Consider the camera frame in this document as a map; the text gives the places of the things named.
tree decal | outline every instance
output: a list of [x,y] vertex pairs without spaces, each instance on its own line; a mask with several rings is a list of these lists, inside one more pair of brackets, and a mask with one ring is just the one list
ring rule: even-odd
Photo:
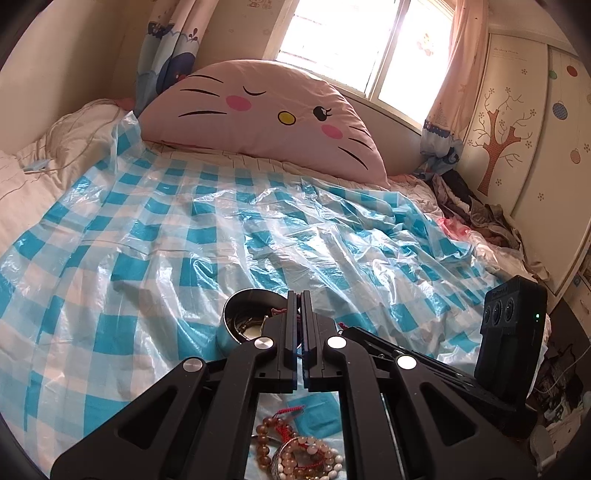
[[[519,158],[519,154],[517,153],[509,153],[505,155],[501,155],[507,147],[512,144],[519,143],[522,140],[528,140],[532,136],[532,132],[530,132],[526,137],[518,137],[515,135],[515,130],[517,128],[525,128],[527,126],[527,121],[530,120],[532,117],[535,116],[536,111],[530,110],[530,115],[525,116],[525,113],[521,116],[521,118],[517,119],[513,122],[512,125],[507,126],[506,122],[502,119],[499,119],[499,113],[506,112],[507,110],[513,110],[511,105],[515,106],[517,104],[523,103],[521,100],[521,95],[517,98],[514,98],[511,95],[511,89],[507,87],[505,89],[507,93],[507,98],[504,102],[502,102],[494,111],[491,111],[489,101],[493,93],[495,93],[495,89],[489,89],[488,92],[485,94],[485,103],[484,108],[486,110],[486,115],[484,112],[478,114],[478,122],[480,123],[480,128],[474,129],[474,132],[479,135],[478,139],[470,140],[468,142],[469,145],[473,147],[482,147],[488,153],[488,167],[486,168],[486,173],[484,177],[478,185],[478,191],[483,193],[484,195],[488,196],[488,187],[491,183],[492,172],[495,169],[496,162],[501,158],[504,158],[510,167],[513,167],[513,162],[518,161],[521,162]],[[488,116],[489,120],[489,131],[486,130],[485,126],[485,117]],[[497,134],[500,135],[500,141],[497,140]],[[488,137],[488,143],[479,143],[483,137]]]

blue and white curtain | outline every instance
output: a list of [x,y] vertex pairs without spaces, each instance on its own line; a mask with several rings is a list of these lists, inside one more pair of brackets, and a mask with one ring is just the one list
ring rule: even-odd
[[218,0],[158,0],[139,54],[135,116],[193,71]]
[[449,65],[437,99],[423,125],[421,155],[414,174],[430,180],[454,168],[462,156],[486,60],[488,0],[457,0],[450,36]]

hello kitty face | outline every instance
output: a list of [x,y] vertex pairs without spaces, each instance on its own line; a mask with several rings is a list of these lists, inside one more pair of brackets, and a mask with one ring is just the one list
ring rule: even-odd
[[289,161],[387,185],[375,144],[344,97],[324,80],[280,63],[207,66],[156,98],[139,122],[145,140]]

pink cheek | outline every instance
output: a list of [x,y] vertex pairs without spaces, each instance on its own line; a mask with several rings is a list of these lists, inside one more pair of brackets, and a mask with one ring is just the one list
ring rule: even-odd
[[327,137],[334,138],[335,140],[343,138],[343,132],[333,125],[322,125],[320,128]]
[[238,95],[229,95],[226,97],[226,103],[228,107],[232,110],[237,110],[239,112],[246,112],[250,110],[252,107],[252,103],[244,97],[240,97]]

plastic sheet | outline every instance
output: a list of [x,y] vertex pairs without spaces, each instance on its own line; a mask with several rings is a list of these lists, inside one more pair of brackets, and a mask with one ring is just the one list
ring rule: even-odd
[[49,472],[180,359],[218,358],[223,304],[249,287],[308,289],[316,312],[472,372],[498,284],[399,193],[162,158],[129,114],[0,259],[0,411]]

